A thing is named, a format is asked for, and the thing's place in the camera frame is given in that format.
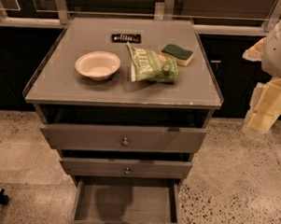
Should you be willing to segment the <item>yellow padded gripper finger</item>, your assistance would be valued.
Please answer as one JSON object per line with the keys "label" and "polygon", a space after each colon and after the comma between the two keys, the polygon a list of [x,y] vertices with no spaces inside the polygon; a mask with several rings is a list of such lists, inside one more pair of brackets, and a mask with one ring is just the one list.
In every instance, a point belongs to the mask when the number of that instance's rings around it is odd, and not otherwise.
{"label": "yellow padded gripper finger", "polygon": [[281,116],[281,77],[272,77],[266,84],[257,83],[244,119],[244,131],[267,133]]}
{"label": "yellow padded gripper finger", "polygon": [[243,55],[242,58],[247,61],[255,62],[255,61],[261,61],[261,53],[263,51],[263,45],[264,45],[265,39],[260,39],[257,41],[251,48],[247,49]]}

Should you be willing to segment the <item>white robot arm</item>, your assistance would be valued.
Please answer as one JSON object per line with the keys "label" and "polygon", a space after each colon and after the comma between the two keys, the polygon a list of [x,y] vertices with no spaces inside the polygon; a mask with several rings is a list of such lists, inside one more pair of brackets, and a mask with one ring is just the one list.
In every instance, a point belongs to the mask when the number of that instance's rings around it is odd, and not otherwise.
{"label": "white robot arm", "polygon": [[281,20],[266,37],[247,49],[242,58],[261,62],[262,70],[271,76],[266,84],[257,83],[244,120],[245,133],[264,134],[281,116]]}

